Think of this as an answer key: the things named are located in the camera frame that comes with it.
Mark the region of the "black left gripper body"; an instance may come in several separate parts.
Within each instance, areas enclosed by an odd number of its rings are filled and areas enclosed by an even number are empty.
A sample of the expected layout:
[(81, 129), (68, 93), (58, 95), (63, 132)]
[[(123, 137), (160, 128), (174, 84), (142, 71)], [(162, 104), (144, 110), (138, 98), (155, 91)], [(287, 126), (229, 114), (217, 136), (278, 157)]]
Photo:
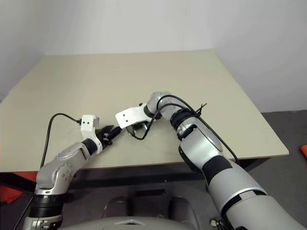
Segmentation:
[(112, 141), (108, 140), (109, 132), (104, 132), (103, 128), (96, 129), (95, 134), (96, 134), (97, 138), (100, 140), (103, 147), (110, 146), (110, 145), (113, 144)]

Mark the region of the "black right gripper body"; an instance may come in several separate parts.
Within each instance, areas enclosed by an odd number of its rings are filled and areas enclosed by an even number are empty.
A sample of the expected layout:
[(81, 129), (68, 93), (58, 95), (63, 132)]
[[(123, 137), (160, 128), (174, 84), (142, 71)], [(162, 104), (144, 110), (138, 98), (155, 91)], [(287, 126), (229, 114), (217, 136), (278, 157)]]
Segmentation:
[(129, 133), (134, 137), (144, 137), (146, 136), (149, 123), (150, 122), (148, 121), (144, 121), (144, 122), (135, 123), (133, 125), (130, 125)]

